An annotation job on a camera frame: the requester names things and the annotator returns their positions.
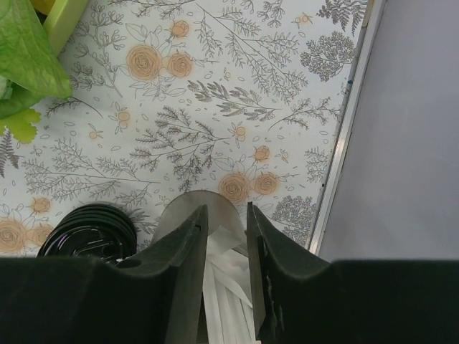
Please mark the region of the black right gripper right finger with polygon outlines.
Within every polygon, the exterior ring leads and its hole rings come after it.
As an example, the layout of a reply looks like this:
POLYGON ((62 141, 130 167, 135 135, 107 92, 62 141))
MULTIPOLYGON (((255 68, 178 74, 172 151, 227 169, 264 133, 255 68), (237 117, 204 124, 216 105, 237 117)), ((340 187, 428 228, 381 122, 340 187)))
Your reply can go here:
POLYGON ((456 343, 458 262, 327 262, 247 207, 256 338, 263 343, 456 343))

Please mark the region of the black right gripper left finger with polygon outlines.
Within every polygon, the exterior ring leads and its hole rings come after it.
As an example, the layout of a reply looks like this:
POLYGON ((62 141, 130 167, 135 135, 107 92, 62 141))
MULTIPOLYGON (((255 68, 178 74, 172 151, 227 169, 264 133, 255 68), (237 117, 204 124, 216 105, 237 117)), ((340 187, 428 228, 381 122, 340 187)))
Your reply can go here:
POLYGON ((115 264, 97 257, 3 258, 3 343, 195 343, 208 210, 115 264))

